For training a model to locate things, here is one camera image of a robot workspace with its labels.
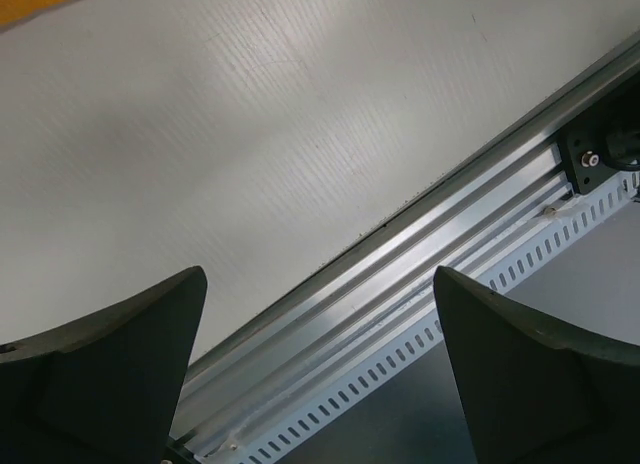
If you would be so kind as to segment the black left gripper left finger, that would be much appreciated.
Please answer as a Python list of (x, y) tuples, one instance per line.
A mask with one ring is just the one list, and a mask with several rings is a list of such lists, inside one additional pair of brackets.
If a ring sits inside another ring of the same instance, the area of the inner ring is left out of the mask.
[(164, 462), (206, 293), (194, 266), (2, 344), (2, 462)]

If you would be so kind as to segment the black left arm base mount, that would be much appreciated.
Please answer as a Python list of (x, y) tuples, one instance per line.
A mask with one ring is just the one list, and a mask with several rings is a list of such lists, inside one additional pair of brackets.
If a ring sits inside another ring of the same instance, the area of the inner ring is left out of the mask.
[(639, 170), (639, 95), (606, 98), (578, 115), (557, 135), (573, 192), (586, 195), (616, 172)]

